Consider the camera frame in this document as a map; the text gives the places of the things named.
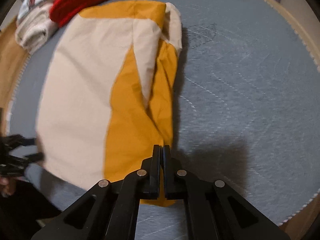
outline gray tablecloth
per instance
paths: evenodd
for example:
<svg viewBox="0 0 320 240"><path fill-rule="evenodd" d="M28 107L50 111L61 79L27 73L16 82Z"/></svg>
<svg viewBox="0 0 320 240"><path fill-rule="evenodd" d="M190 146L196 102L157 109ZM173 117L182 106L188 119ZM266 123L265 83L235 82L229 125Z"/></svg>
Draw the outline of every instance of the gray tablecloth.
<svg viewBox="0 0 320 240"><path fill-rule="evenodd" d="M226 181L273 222L282 222L320 188L320 76L312 58L263 0L159 1L173 3L183 24L173 154L201 179ZM35 135L40 91L64 30L28 63L11 133ZM28 177L61 209L83 193L35 165ZM186 239L184 219L181 203L143 205L136 239Z"/></svg>

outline yellow fabric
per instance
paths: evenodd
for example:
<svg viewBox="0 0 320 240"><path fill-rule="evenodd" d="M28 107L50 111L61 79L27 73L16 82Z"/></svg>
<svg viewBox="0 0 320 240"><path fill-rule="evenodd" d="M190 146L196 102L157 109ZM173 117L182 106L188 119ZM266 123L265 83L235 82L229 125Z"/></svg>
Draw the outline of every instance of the yellow fabric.
<svg viewBox="0 0 320 240"><path fill-rule="evenodd" d="M162 29L166 4L149 0L131 0L93 6L82 10L83 18L134 18L150 19Z"/></svg>
<svg viewBox="0 0 320 240"><path fill-rule="evenodd" d="M111 182L139 169L142 160L152 156L154 144L171 145L172 87L177 63L175 48L160 40L152 94L145 109L133 47L129 50L110 99L105 178ZM173 201L165 201L161 191L157 202L148 203L167 206Z"/></svg>

